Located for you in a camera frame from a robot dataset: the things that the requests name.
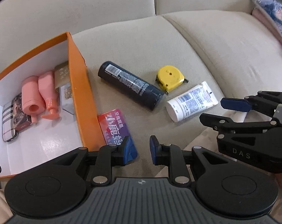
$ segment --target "hole in pink container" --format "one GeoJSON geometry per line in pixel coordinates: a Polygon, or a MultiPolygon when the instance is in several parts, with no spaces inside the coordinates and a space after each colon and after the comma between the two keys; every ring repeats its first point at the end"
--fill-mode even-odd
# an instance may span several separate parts
{"type": "Polygon", "coordinates": [[[29,107],[29,110],[30,110],[31,112],[36,112],[38,109],[39,109],[39,106],[37,106],[37,105],[31,105],[31,106],[29,107]]]}

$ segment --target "striped case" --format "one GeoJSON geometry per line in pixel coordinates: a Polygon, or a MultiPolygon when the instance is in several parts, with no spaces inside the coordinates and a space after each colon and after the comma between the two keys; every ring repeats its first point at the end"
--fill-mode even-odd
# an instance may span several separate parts
{"type": "Polygon", "coordinates": [[[13,101],[7,103],[2,111],[2,136],[4,141],[11,141],[18,132],[13,127],[13,101]]]}

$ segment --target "white tube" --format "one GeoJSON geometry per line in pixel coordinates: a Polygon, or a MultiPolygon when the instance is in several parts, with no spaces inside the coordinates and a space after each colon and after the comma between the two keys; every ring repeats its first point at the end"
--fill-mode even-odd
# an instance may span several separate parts
{"type": "Polygon", "coordinates": [[[169,100],[166,103],[166,109],[171,119],[178,122],[217,104],[218,100],[204,81],[184,94],[169,100]]]}

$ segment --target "sofa backrest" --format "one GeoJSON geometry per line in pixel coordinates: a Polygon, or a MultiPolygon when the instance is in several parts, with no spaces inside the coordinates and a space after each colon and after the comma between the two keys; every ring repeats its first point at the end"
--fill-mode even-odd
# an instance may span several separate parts
{"type": "Polygon", "coordinates": [[[23,54],[65,31],[155,14],[201,9],[250,13],[249,0],[2,0],[0,72],[23,54]]]}

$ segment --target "white small box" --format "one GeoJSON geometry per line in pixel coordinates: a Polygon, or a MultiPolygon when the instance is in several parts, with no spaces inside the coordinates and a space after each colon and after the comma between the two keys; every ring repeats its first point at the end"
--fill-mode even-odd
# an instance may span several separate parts
{"type": "Polygon", "coordinates": [[[60,105],[63,110],[70,114],[75,114],[73,106],[73,93],[71,91],[70,83],[60,87],[60,105]]]}

